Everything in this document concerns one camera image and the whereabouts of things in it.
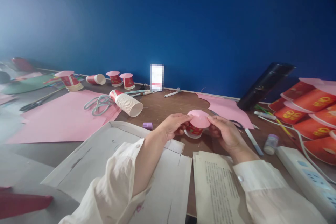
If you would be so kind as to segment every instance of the person's left hand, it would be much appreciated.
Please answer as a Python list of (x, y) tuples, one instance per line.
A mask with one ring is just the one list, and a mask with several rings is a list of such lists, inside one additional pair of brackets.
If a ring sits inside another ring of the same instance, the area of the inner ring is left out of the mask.
[(162, 136), (163, 141), (167, 142), (176, 135), (183, 135), (183, 130), (189, 126), (192, 118), (192, 115), (171, 114), (154, 131)]

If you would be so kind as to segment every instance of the black thermos bottle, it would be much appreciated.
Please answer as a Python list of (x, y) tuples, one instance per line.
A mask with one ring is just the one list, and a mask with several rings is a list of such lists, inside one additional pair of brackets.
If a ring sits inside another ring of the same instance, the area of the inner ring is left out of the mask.
[(296, 66), (287, 63), (273, 62), (240, 99), (237, 106), (245, 111), (253, 109), (254, 106), (263, 100), (268, 92), (270, 92), (279, 81), (287, 77), (294, 68), (296, 68)]

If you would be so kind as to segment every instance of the white shirt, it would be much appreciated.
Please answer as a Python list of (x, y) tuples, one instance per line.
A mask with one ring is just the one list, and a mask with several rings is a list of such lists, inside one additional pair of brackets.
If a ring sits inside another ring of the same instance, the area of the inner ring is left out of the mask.
[[(60, 224), (126, 224), (144, 200), (148, 187), (132, 197), (135, 160), (144, 142), (123, 143), (109, 158), (106, 173), (94, 179), (79, 207)], [(246, 193), (248, 211), (256, 224), (326, 224), (320, 212), (292, 190), (280, 172), (263, 160), (233, 167)]]

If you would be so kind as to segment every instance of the white power strip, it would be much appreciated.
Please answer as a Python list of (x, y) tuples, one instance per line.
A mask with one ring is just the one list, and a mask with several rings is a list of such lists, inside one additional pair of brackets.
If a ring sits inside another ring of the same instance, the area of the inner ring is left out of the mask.
[(329, 224), (335, 224), (336, 190), (297, 149), (280, 146), (275, 153), (307, 199)]

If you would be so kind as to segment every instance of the green paper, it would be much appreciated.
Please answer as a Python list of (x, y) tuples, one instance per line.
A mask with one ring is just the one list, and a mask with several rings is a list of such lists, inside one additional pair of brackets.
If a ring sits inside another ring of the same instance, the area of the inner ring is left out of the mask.
[(26, 80), (20, 80), (18, 82), (13, 82), (7, 87), (5, 87), (1, 93), (6, 95), (18, 94), (18, 93), (25, 93), (29, 91), (33, 91), (36, 89), (44, 88), (49, 86), (50, 83), (43, 84), (50, 79), (53, 79), (53, 75), (41, 75), (33, 78), (29, 78)]

